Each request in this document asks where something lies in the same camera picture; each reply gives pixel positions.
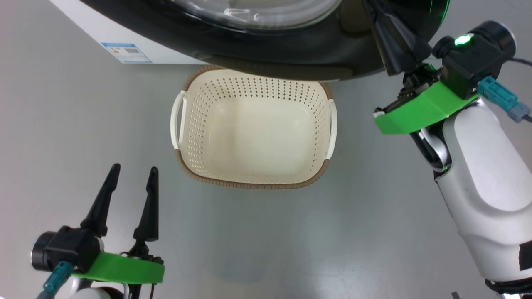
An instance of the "green led light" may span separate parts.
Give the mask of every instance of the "green led light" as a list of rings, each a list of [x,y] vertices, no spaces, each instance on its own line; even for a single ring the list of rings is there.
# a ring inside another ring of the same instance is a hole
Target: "green led light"
[[[471,35],[462,35],[454,40],[454,45],[459,46],[467,44],[471,40]]]

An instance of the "washing machine door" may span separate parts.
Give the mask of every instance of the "washing machine door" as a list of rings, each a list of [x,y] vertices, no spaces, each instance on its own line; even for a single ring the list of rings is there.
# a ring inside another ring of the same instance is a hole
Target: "washing machine door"
[[[295,80],[383,70],[362,0],[81,0],[159,44],[207,63]],[[388,0],[429,40],[448,0]]]

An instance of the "laundry basket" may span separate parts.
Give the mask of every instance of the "laundry basket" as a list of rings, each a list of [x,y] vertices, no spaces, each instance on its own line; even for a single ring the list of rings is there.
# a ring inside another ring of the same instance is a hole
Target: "laundry basket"
[[[329,165],[336,130],[326,84],[214,66],[189,78],[170,120],[176,158],[189,176],[248,189],[301,188],[317,181]]]

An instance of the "green bracket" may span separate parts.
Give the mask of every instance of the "green bracket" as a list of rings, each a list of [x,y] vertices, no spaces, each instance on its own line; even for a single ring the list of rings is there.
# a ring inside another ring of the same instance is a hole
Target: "green bracket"
[[[375,123],[383,134],[410,134],[448,118],[478,98],[463,100],[437,82],[417,98],[376,117]]]
[[[164,265],[102,252],[87,273],[74,273],[73,276],[108,283],[160,284],[163,282]]]

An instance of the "basket handle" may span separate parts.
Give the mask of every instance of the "basket handle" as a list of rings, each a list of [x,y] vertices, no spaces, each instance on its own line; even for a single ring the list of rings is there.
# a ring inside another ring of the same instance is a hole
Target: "basket handle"
[[[331,108],[331,135],[329,136],[329,149],[327,150],[325,160],[330,160],[333,156],[334,147],[336,145],[336,134],[338,133],[338,115],[336,113],[336,104],[333,99],[329,100],[329,105]]]
[[[185,113],[187,109],[187,99],[185,98],[185,92],[182,90],[176,97],[176,101],[173,103],[172,114],[170,115],[170,138],[172,138],[172,145],[174,150],[179,149],[179,145],[183,141],[183,133],[185,131]],[[183,104],[181,110],[181,126],[179,128],[179,136],[177,135],[177,112],[179,107]]]

